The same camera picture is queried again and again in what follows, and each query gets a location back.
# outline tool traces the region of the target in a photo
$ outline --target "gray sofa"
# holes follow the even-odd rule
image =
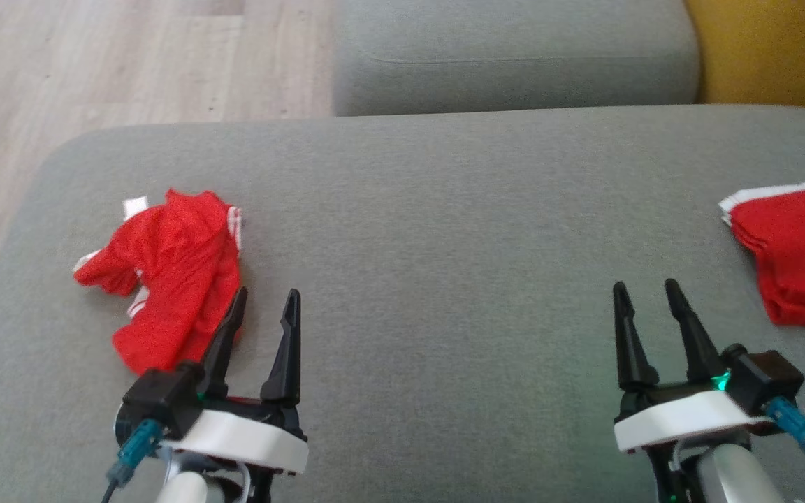
[[[133,376],[110,335],[127,299],[71,279],[121,200],[216,191],[243,208],[252,288],[230,385],[256,395],[290,287],[303,293],[306,474],[275,501],[651,501],[617,452],[611,287],[648,356],[683,377],[662,283],[720,348],[782,351],[754,266],[719,220],[740,188],[805,180],[805,109],[685,105],[162,125],[48,159],[0,252],[0,502],[95,501]],[[805,408],[805,387],[799,396]],[[789,500],[805,458],[756,440]],[[114,499],[152,501],[141,466]]]
[[[339,0],[338,115],[692,103],[682,0]]]

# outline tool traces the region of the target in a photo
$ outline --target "wooden floor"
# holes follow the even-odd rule
[[[332,0],[0,0],[0,239],[41,161],[129,124],[331,114]]]

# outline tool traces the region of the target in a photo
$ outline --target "blue connector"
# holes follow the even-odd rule
[[[108,470],[108,480],[117,487],[125,487],[135,474],[135,469],[141,460],[154,452],[163,437],[162,424],[152,419],[141,421],[117,453],[117,461]]]
[[[766,415],[792,437],[797,440],[799,448],[805,454],[805,415],[786,398],[773,398],[766,407]]]

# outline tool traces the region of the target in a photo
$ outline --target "folded red cloth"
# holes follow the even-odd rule
[[[729,214],[735,238],[756,256],[769,318],[805,325],[805,190],[752,198]]]
[[[203,356],[240,286],[232,210],[210,191],[167,191],[165,204],[124,222],[73,274],[85,286],[121,296],[138,280],[150,290],[144,308],[114,334],[114,347],[132,372],[169,370]]]

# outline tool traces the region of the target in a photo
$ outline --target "green led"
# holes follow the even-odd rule
[[[731,376],[732,373],[726,370],[725,374],[710,379],[713,382],[713,388],[719,389],[719,391],[725,391],[725,384],[729,381]]]

